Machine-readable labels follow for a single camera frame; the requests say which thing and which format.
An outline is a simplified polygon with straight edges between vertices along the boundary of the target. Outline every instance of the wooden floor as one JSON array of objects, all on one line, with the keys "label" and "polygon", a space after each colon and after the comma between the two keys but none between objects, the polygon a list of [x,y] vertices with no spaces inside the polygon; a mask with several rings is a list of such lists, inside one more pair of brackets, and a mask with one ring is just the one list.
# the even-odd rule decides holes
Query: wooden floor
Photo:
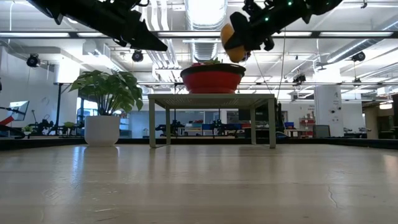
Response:
[{"label": "wooden floor", "polygon": [[0,152],[1,224],[397,222],[398,151],[125,145]]}]

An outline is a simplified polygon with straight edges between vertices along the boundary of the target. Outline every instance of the table top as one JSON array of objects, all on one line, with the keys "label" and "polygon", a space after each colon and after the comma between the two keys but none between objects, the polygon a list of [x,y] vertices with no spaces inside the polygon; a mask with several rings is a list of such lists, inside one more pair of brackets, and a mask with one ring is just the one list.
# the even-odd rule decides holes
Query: table top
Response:
[{"label": "table top", "polygon": [[250,109],[267,104],[274,94],[150,94],[148,99],[170,109]]}]

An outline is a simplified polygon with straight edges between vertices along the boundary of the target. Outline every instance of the table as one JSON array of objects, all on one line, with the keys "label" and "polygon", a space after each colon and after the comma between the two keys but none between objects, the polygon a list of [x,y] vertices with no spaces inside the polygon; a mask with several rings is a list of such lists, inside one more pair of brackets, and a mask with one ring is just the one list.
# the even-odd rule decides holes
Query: table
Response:
[{"label": "table", "polygon": [[150,94],[149,145],[156,148],[155,104],[166,110],[166,145],[171,144],[170,109],[245,109],[251,115],[251,143],[256,144],[256,108],[268,104],[269,146],[276,147],[274,94]]}]

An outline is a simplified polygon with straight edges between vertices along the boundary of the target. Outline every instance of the yellow object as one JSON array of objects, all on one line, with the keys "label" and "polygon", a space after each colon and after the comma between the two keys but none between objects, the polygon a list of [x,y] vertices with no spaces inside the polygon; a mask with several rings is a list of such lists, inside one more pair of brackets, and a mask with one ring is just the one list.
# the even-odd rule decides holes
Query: yellow object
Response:
[{"label": "yellow object", "polygon": [[[231,24],[226,24],[221,30],[221,42],[223,46],[227,41],[232,37],[234,34],[234,29],[232,28]],[[242,61],[244,58],[246,51],[243,46],[235,47],[234,49],[225,50],[229,56],[229,59],[234,62],[238,63]]]}]

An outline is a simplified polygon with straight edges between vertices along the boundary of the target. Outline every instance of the white pot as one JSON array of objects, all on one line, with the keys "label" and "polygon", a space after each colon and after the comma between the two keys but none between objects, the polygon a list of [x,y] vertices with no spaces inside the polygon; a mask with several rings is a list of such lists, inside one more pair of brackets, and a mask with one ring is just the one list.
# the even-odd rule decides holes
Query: white pot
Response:
[{"label": "white pot", "polygon": [[113,146],[120,137],[120,117],[87,116],[85,140],[90,146]]}]

